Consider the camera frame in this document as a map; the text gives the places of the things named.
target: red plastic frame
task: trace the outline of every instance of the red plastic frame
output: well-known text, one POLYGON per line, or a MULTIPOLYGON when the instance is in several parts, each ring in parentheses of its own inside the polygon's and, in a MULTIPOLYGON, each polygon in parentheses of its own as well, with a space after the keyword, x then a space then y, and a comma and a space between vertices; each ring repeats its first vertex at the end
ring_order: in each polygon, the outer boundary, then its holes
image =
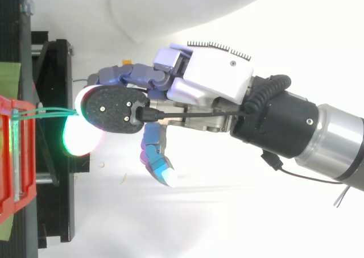
POLYGON ((36 196, 35 171, 35 120, 20 122, 20 171, 22 195, 14 202, 13 164, 9 142, 9 121, 12 109, 20 111, 35 109, 31 103, 9 100, 0 96, 0 223, 9 215, 28 205, 36 196))

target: black cable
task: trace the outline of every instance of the black cable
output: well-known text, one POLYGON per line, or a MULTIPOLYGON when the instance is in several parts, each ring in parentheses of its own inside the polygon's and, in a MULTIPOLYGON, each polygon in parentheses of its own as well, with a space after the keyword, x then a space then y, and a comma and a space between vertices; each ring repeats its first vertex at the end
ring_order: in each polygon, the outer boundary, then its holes
POLYGON ((336 205, 336 208, 339 208, 339 206, 340 206, 340 204, 341 204, 342 200, 344 199, 344 197, 345 197, 346 193, 349 191, 349 189, 350 189, 350 186, 347 186, 347 187, 344 189, 344 191, 340 194, 340 196, 339 196, 340 201, 339 201, 339 202, 338 202, 338 204, 336 205))
POLYGON ((322 183, 329 183, 329 184, 342 184, 341 182, 337 182, 337 181, 319 180, 318 178, 306 177, 306 176, 302 176, 300 174, 294 174, 294 173, 291 173, 291 172, 289 172, 287 170, 284 170, 282 168, 280 168, 279 170, 282 171, 285 174, 290 175, 290 176, 304 178, 305 180, 312 180, 312 181, 317 181, 317 182, 322 182, 322 183))
POLYGON ((268 81, 253 90, 252 95, 244 104, 245 112, 249 114, 259 112, 272 97, 286 90, 290 85, 291 79, 287 75, 271 76, 268 81))
POLYGON ((81 81, 86 81, 87 82, 87 79, 76 79, 76 80, 73 80, 72 82, 81 82, 81 81))
POLYGON ((160 111, 158 113, 158 119, 165 118, 207 118, 207 117, 219 117, 219 116, 246 116, 241 111, 226 111, 226 112, 208 112, 208 113, 164 113, 160 111))

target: black foam pad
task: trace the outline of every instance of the black foam pad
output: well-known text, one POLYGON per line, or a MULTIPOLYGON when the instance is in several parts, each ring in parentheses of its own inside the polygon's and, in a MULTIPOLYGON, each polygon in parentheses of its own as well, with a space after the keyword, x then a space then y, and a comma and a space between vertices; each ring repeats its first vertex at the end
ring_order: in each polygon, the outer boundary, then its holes
POLYGON ((133 106, 145 106, 149 99, 143 92, 121 86, 100 86, 90 90, 82 99, 85 119, 97 128, 112 132, 133 134, 142 129, 142 122, 131 123, 133 106))

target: silver cylinder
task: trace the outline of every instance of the silver cylinder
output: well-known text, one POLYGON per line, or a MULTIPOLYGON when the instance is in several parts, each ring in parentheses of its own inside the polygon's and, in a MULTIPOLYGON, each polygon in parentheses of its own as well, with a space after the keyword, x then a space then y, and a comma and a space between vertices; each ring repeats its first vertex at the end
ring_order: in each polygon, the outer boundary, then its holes
POLYGON ((302 167, 337 179, 347 172, 357 157, 363 133, 361 118, 321 105, 311 141, 295 160, 302 167))
POLYGON ((351 187, 364 191, 364 163, 359 165, 358 169, 347 179, 341 181, 351 187))
POLYGON ((37 184, 51 184, 53 183, 52 177, 49 173, 37 173, 36 174, 37 184))

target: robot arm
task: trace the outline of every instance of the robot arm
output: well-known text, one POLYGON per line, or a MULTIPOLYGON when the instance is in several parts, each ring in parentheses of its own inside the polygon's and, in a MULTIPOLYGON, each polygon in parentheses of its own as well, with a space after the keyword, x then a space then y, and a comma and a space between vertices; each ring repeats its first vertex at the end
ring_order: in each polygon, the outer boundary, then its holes
POLYGON ((137 132, 148 122, 141 159, 164 184, 173 174, 164 156, 166 126, 173 125, 230 132, 263 149, 262 158, 276 170, 282 168, 278 156, 295 158, 302 167, 364 190, 363 119, 285 91, 287 76, 253 77, 249 60, 216 43, 172 44, 158 52, 153 67, 130 64, 91 75, 89 84, 106 86, 84 95, 81 114, 110 132, 137 132), (148 98, 127 84, 145 88, 148 98))

